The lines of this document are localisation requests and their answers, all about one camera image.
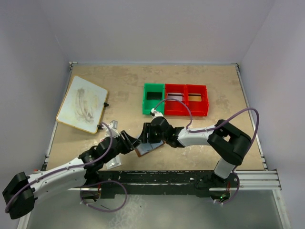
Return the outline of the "brown leather card holder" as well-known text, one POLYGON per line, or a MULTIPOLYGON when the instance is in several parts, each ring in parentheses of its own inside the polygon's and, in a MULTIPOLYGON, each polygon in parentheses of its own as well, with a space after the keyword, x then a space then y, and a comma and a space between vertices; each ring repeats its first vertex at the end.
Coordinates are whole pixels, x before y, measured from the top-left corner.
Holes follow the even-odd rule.
POLYGON ((163 146, 164 144, 164 141, 160 141, 159 143, 141 143, 135 148, 135 152, 138 157, 142 157, 149 152, 163 146))

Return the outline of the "white credit card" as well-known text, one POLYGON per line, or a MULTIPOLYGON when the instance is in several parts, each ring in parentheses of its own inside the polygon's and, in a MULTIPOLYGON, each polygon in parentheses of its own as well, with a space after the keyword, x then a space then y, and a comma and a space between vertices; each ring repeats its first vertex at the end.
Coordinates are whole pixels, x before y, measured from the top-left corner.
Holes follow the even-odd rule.
POLYGON ((167 93, 166 98, 183 101, 183 93, 167 93))

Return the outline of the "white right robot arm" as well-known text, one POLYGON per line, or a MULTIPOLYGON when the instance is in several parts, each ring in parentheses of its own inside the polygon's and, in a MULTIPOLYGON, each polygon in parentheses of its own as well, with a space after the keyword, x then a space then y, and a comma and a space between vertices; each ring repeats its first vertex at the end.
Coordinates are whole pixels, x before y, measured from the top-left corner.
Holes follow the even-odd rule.
POLYGON ((142 144, 163 141, 173 148, 211 146, 221 157, 212 174, 212 182, 218 187, 229 181, 229 175, 242 164, 253 143, 248 134, 223 119, 204 129, 188 129, 173 127, 164 117, 156 117, 143 124, 138 139, 142 144))

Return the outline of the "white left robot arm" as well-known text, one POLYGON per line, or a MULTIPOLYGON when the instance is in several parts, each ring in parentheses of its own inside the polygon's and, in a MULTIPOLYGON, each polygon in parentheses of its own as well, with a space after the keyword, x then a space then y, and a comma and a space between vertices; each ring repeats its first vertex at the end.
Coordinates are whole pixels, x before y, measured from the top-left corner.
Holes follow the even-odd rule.
POLYGON ((93 187, 98 182, 98 170, 118 154, 133 151, 141 141, 121 131, 108 136, 98 145, 80 154, 72 161, 48 171, 26 175, 16 174, 2 192, 5 213, 19 219, 34 209, 36 203, 51 194, 74 187, 93 187))

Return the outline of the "black card in bin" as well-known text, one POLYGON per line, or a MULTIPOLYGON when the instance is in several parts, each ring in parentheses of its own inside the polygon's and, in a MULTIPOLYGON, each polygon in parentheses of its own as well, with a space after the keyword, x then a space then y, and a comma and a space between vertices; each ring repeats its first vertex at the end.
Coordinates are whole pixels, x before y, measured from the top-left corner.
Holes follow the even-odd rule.
POLYGON ((162 100, 163 93, 162 92, 147 92, 146 100, 162 100))

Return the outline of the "gold card in bin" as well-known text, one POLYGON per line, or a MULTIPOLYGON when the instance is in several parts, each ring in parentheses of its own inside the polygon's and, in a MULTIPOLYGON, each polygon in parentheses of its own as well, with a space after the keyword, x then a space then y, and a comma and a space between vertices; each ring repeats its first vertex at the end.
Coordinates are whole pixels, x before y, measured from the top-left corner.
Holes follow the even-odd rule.
POLYGON ((201 102, 202 96, 201 96, 201 94, 188 94, 188 101, 189 102, 201 102))

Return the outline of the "clear plastic packet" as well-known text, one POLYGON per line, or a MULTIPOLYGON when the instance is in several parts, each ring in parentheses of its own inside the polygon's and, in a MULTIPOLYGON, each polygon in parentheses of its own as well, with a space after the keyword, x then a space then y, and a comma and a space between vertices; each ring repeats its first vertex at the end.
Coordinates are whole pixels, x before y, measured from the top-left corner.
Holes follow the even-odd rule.
POLYGON ((122 162, 121 162, 121 158, 119 155, 117 155, 115 158, 111 159, 109 162, 106 163, 106 167, 108 170, 119 167, 121 165, 122 165, 122 162))

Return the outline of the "green plastic bin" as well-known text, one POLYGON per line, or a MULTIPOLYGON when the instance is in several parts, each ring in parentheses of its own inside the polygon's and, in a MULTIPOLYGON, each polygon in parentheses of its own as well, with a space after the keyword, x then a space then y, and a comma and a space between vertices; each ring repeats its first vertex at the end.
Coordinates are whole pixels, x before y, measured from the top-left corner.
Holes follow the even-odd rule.
POLYGON ((165 98, 165 84, 163 83, 145 83, 143 86, 143 96, 142 96, 142 114, 149 115, 151 109, 155 108, 156 105, 162 100, 146 100, 147 92, 162 92, 165 98))

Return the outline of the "red bin right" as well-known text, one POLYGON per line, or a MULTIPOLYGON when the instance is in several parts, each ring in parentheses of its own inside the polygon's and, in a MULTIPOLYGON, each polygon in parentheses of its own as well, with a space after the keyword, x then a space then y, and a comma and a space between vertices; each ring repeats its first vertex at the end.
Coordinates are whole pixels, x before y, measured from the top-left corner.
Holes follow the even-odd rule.
POLYGON ((188 108, 193 116, 208 115, 209 101, 206 85, 187 84, 188 108))

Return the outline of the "white board yellow rim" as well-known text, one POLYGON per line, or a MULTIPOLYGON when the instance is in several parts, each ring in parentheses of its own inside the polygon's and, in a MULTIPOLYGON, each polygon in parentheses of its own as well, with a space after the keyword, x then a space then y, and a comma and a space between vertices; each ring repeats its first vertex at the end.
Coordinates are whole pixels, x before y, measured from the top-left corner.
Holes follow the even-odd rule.
POLYGON ((79 76, 73 76, 56 120, 84 132, 95 134, 106 107, 107 96, 106 89, 79 76))

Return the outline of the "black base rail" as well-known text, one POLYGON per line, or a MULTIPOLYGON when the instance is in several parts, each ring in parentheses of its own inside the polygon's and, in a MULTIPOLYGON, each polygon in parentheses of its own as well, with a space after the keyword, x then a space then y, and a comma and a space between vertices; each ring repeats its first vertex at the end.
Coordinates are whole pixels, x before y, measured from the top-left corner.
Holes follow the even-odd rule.
POLYGON ((199 198, 229 197, 239 188, 236 173, 227 179, 219 178, 212 170, 180 171, 115 171, 101 170, 87 176, 81 188, 97 187, 101 198, 118 194, 129 195, 191 195, 199 198))

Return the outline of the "metal corner bracket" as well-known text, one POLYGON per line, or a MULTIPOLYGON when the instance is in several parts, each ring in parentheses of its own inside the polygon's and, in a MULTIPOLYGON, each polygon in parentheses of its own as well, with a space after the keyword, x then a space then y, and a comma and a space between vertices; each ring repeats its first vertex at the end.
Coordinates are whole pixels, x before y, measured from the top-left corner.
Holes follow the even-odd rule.
POLYGON ((77 64, 78 64, 78 62, 69 62, 69 71, 72 71, 73 67, 77 64))

